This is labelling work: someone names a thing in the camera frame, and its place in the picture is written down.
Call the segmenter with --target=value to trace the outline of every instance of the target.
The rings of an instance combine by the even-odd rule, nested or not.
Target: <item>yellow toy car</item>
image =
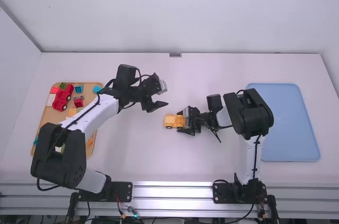
[[[179,130],[183,129],[186,126],[186,119],[183,115],[173,115],[168,114],[165,116],[164,126],[168,129],[177,128]]]

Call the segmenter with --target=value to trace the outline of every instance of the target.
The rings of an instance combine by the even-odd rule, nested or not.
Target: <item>teal toy block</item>
[[[75,93],[83,93],[84,86],[83,85],[77,85],[75,86]]]
[[[93,93],[98,93],[98,91],[100,91],[102,88],[98,85],[93,87]]]

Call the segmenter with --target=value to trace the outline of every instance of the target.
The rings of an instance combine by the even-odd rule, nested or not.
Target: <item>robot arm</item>
[[[239,92],[224,94],[226,106],[222,105],[219,94],[207,96],[209,112],[200,113],[197,107],[188,106],[178,113],[186,117],[188,127],[177,131],[194,136],[196,132],[201,132],[202,126],[206,126],[220,141],[217,131],[233,127],[241,135],[236,178],[240,184],[246,185],[253,178],[260,180],[262,143],[269,128],[273,126],[274,118],[271,109],[255,89]]]
[[[39,131],[31,165],[31,175],[69,189],[80,189],[111,195],[111,178],[86,167],[86,143],[90,136],[109,118],[139,102],[150,113],[168,103],[152,101],[151,96],[167,91],[166,84],[154,73],[145,80],[138,68],[120,65],[115,79],[101,89],[95,100],[70,119],[60,124],[46,123]],[[55,147],[65,145],[64,152]]]

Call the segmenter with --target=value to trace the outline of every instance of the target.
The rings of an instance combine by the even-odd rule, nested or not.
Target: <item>connector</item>
[[[126,215],[125,215],[121,210],[119,210],[119,213],[120,213],[120,215],[121,215],[121,217],[122,217],[123,219],[126,218]]]
[[[139,219],[139,218],[140,218],[138,212],[137,212],[133,207],[128,207],[128,208],[127,208],[127,211],[128,211],[128,212],[131,212],[131,213],[134,215],[134,217],[135,217],[136,219]]]

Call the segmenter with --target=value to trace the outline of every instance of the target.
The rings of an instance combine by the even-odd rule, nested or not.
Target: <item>green toy block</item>
[[[59,88],[60,88],[60,89],[63,89],[63,90],[65,90],[66,87],[67,87],[67,84],[64,83],[64,82],[61,82],[61,84],[59,85]]]

